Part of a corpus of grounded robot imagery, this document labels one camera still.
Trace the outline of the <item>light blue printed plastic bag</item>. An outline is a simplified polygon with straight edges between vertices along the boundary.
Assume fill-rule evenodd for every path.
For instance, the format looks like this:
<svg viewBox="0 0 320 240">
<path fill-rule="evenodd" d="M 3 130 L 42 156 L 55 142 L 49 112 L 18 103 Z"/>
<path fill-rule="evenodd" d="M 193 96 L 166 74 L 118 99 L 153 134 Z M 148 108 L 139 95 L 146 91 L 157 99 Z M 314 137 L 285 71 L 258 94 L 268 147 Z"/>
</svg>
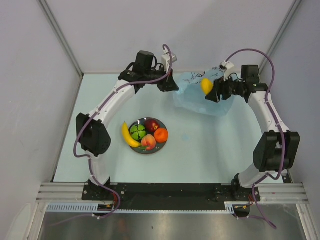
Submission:
<svg viewBox="0 0 320 240">
<path fill-rule="evenodd" d="M 232 96 L 227 100 L 216 103 L 206 100 L 201 88 L 203 78 L 214 81 L 222 76 L 223 72 L 218 67 L 204 72 L 184 72 L 180 74 L 175 80 L 179 90 L 173 93 L 174 105 L 177 108 L 184 108 L 198 114 L 214 117 L 225 116 L 230 111 L 235 98 Z"/>
</svg>

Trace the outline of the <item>red fake apple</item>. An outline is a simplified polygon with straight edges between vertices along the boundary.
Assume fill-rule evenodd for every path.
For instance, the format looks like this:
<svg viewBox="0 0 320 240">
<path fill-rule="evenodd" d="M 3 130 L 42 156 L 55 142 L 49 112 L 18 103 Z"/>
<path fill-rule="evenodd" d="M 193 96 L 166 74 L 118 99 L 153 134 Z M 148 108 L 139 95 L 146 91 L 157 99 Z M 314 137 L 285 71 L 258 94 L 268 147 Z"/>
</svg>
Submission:
<svg viewBox="0 0 320 240">
<path fill-rule="evenodd" d="M 144 121 L 144 127 L 148 132 L 155 133 L 160 128 L 160 124 L 154 118 L 147 118 Z"/>
</svg>

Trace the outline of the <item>orange fake mandarin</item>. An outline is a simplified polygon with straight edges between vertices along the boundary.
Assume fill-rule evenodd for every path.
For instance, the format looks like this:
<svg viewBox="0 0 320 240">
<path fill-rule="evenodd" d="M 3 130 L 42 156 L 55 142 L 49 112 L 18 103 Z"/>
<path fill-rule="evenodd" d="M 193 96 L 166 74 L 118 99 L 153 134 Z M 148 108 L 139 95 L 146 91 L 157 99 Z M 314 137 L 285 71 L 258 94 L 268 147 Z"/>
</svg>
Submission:
<svg viewBox="0 0 320 240">
<path fill-rule="evenodd" d="M 153 134 L 157 143 L 165 143 L 169 138 L 169 132 L 166 128 L 159 128 Z"/>
</svg>

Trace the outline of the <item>green fake watermelon ball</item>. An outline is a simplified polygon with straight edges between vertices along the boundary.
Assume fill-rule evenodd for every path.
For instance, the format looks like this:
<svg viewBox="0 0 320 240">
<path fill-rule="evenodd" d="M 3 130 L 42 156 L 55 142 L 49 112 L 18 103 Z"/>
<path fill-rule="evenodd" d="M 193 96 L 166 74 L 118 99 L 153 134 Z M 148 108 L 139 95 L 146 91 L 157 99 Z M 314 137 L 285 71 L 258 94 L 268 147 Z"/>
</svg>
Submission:
<svg viewBox="0 0 320 240">
<path fill-rule="evenodd" d="M 140 142 L 147 135 L 146 128 L 142 124 L 134 124 L 129 129 L 129 133 L 131 137 L 138 142 Z"/>
</svg>

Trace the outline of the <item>orange fake peach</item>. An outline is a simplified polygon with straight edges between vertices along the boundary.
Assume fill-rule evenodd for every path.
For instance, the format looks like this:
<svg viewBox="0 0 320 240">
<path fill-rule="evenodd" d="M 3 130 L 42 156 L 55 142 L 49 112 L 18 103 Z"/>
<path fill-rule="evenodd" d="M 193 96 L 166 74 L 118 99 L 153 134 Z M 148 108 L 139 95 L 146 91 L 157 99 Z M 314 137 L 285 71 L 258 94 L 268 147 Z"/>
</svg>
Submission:
<svg viewBox="0 0 320 240">
<path fill-rule="evenodd" d="M 157 141 L 154 138 L 153 135 L 147 134 L 142 140 L 141 140 L 141 148 L 146 151 L 153 150 L 156 147 Z"/>
</svg>

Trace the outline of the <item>yellow fake banana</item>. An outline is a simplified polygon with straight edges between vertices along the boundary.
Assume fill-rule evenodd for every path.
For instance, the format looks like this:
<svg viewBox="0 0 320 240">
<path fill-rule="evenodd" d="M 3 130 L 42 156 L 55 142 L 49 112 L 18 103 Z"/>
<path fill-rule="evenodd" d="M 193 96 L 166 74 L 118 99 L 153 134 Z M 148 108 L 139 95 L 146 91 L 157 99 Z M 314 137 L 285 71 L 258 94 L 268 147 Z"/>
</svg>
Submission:
<svg viewBox="0 0 320 240">
<path fill-rule="evenodd" d="M 123 136 L 123 139 L 124 141 L 132 148 L 139 148 L 141 146 L 141 143 L 134 140 L 132 137 L 131 137 L 131 134 L 129 132 L 129 128 L 128 128 L 128 125 L 126 122 L 124 122 L 122 124 L 122 127 L 121 127 L 121 133 L 122 133 L 122 136 Z"/>
</svg>

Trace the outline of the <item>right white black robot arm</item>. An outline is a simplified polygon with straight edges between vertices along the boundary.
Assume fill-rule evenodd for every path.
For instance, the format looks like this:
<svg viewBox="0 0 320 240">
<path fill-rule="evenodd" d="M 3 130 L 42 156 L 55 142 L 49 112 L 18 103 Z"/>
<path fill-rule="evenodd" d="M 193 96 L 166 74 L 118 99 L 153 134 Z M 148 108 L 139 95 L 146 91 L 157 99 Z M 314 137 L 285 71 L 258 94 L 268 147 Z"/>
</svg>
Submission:
<svg viewBox="0 0 320 240">
<path fill-rule="evenodd" d="M 301 138 L 280 118 L 268 85 L 260 82 L 257 65 L 242 65 L 237 73 L 231 62 L 223 62 L 219 70 L 222 77 L 204 78 L 200 82 L 205 99 L 219 103 L 232 96 L 242 97 L 255 114 L 262 133 L 253 151 L 253 163 L 231 182 L 231 196 L 242 201 L 248 196 L 249 189 L 268 177 L 278 180 L 284 170 L 293 167 Z"/>
</svg>

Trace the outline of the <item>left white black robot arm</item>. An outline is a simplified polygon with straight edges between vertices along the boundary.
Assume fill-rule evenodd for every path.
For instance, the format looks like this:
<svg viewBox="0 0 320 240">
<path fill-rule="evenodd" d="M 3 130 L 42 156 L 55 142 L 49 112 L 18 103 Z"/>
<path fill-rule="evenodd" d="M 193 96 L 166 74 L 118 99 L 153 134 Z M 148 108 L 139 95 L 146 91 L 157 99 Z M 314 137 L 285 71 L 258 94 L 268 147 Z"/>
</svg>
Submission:
<svg viewBox="0 0 320 240">
<path fill-rule="evenodd" d="M 73 154 L 76 158 L 88 158 L 89 180 L 95 185 L 93 194 L 100 200 L 110 196 L 111 188 L 106 184 L 110 175 L 99 159 L 111 145 L 107 128 L 121 107 L 138 93 L 145 85 L 156 85 L 163 92 L 178 91 L 173 79 L 173 63 L 177 57 L 169 46 L 162 46 L 161 63 L 148 51 L 139 51 L 135 62 L 132 62 L 119 75 L 115 86 L 107 97 L 88 114 L 79 113 L 76 117 L 76 140 Z M 84 154 L 76 153 L 80 145 Z"/>
</svg>

